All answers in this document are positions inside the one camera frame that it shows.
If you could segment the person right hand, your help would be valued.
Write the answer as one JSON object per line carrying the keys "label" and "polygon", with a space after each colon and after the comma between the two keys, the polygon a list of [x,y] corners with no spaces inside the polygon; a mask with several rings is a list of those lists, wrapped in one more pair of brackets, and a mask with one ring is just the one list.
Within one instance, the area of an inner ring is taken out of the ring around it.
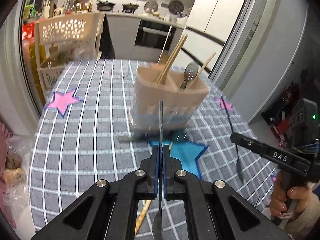
{"label": "person right hand", "polygon": [[302,213],[308,206],[312,191],[308,185],[292,187],[288,191],[281,188],[283,173],[279,171],[273,186],[271,194],[271,202],[269,204],[270,213],[275,217],[281,215],[288,210],[287,202],[289,199],[298,200],[297,206],[293,211],[294,215]]}

